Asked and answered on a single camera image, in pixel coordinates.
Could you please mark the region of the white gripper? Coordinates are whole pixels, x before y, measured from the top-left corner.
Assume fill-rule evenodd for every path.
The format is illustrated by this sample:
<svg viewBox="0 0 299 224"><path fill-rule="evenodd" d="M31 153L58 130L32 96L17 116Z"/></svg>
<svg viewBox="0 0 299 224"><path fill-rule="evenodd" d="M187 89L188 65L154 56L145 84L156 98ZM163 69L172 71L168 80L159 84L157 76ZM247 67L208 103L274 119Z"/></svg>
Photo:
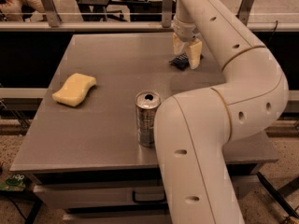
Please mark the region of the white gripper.
<svg viewBox="0 0 299 224"><path fill-rule="evenodd" d="M192 41L186 48L186 54L191 69L197 68L200 64L203 44L200 39L196 38L198 30L193 19L190 16L181 17L176 15L173 21L173 28L175 32L172 36L174 54L176 56L182 54L186 47L185 42Z"/></svg>

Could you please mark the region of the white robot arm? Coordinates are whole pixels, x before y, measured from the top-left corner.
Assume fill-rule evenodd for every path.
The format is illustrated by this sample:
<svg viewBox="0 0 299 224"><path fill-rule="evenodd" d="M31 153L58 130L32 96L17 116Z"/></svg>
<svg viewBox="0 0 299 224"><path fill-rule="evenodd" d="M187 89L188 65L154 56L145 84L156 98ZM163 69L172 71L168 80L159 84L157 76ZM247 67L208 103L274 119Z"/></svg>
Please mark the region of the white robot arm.
<svg viewBox="0 0 299 224"><path fill-rule="evenodd" d="M165 99L155 118L157 159L173 224L244 224L222 154L269 127L288 102L271 51L220 0L178 0L225 81Z"/></svg>

